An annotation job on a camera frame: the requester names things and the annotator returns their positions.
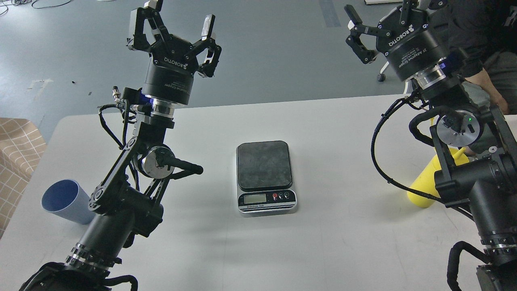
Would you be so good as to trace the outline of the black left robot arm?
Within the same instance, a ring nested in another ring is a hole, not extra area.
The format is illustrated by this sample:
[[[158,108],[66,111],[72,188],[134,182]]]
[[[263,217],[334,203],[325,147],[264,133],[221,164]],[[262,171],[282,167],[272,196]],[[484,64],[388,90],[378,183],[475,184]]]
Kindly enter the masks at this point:
[[[46,263],[21,291],[109,291],[134,276],[109,278],[121,264],[119,253],[136,235],[148,237],[163,220],[163,195],[170,180],[200,175],[203,168],[178,159],[164,144],[174,127],[178,105],[187,105],[194,74],[211,78],[222,48],[216,44],[215,16],[207,15],[201,39],[192,44],[168,32],[160,16],[162,0],[150,0],[131,11],[127,47],[147,52],[149,66],[141,89],[113,88],[114,103],[99,108],[103,129],[121,150],[107,176],[87,203],[92,222],[64,263]]]

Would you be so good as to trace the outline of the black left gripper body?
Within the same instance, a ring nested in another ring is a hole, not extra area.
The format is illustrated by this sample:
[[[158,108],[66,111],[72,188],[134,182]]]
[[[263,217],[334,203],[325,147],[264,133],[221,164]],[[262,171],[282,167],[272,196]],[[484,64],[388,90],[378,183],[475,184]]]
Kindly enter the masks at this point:
[[[193,74],[199,65],[195,57],[184,58],[192,43],[174,35],[170,36],[169,44],[157,34],[154,37],[142,93],[149,98],[188,105]]]

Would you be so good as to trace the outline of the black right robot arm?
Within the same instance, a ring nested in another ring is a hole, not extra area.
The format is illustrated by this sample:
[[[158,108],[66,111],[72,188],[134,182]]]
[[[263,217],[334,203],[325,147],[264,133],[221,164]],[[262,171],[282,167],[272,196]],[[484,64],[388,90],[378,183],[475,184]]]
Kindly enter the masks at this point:
[[[371,156],[386,181],[421,197],[438,201],[472,219],[484,250],[460,241],[450,250],[447,283],[458,291],[462,251],[483,261],[477,278],[483,291],[516,289],[516,140],[499,107],[477,106],[456,72],[467,54],[449,50],[418,1],[405,0],[377,26],[369,27],[352,5],[347,44],[364,64],[382,53],[401,81],[415,85],[382,115],[374,130]],[[408,188],[388,177],[377,164],[375,142],[382,125],[402,105],[421,101],[429,108],[415,116],[409,130],[416,140],[434,147],[438,170],[431,170],[438,196]]]

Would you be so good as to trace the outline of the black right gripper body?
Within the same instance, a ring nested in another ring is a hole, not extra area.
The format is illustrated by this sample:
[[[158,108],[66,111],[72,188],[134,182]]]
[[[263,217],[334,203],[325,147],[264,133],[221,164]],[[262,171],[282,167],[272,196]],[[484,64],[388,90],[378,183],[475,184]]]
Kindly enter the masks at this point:
[[[399,22],[401,15],[402,11],[391,11],[380,19],[381,28],[391,33],[377,38],[376,49],[385,54],[397,77],[406,81],[436,65],[449,55],[449,50],[431,26],[426,11],[410,11],[404,26]]]

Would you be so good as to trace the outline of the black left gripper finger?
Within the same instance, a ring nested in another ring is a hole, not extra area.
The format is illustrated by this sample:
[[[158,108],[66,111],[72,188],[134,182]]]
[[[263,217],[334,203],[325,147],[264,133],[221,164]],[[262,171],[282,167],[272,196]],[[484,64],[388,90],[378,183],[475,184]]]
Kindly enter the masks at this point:
[[[160,15],[162,0],[149,0],[144,7],[139,7],[131,11],[129,34],[127,37],[127,47],[132,51],[144,51],[152,53],[156,48],[168,50],[170,34],[163,23]],[[155,42],[150,44],[144,33],[144,24],[148,22]]]
[[[196,65],[196,72],[204,78],[214,77],[214,72],[219,63],[219,58],[222,52],[222,47],[216,44],[214,37],[214,22],[215,15],[207,15],[203,28],[201,39],[191,45],[187,52],[188,68],[194,68]],[[199,64],[196,57],[203,51],[207,51],[205,61]]]

